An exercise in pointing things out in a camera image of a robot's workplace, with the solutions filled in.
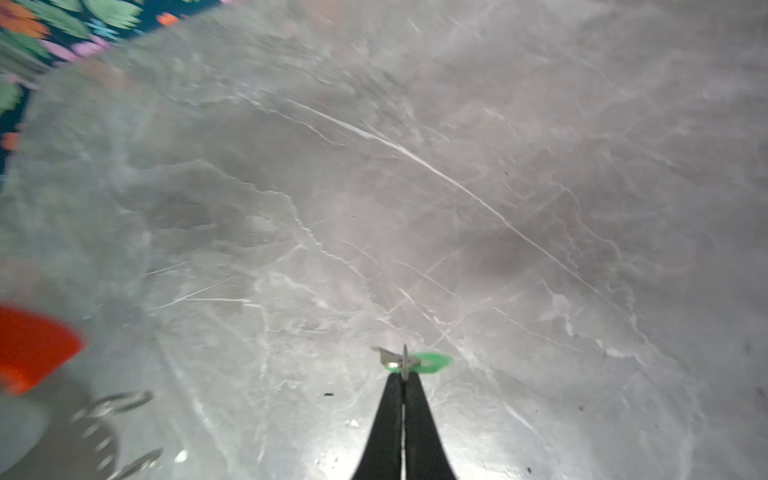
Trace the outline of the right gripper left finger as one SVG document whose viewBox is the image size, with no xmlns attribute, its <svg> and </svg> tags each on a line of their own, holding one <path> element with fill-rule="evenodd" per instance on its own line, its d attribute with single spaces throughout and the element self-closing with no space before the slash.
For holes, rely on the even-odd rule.
<svg viewBox="0 0 768 480">
<path fill-rule="evenodd" d="M 402 474 L 404 382 L 391 373 L 352 480 L 400 480 Z"/>
</svg>

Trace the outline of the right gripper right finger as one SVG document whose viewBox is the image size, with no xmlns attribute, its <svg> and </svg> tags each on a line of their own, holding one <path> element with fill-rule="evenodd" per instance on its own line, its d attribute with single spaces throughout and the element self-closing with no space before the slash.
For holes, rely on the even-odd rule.
<svg viewBox="0 0 768 480">
<path fill-rule="evenodd" d="M 404 382 L 404 461 L 407 480 L 455 480 L 419 375 Z"/>
</svg>

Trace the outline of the key with green cover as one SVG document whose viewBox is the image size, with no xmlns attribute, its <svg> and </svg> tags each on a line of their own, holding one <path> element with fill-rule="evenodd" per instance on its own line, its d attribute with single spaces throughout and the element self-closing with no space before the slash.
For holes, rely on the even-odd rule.
<svg viewBox="0 0 768 480">
<path fill-rule="evenodd" d="M 400 351 L 391 351 L 383 347 L 372 347 L 379 355 L 381 365 L 390 373 L 400 375 L 404 380 L 410 374 L 436 374 L 453 363 L 449 355 L 436 352 L 412 352 L 406 346 Z"/>
</svg>

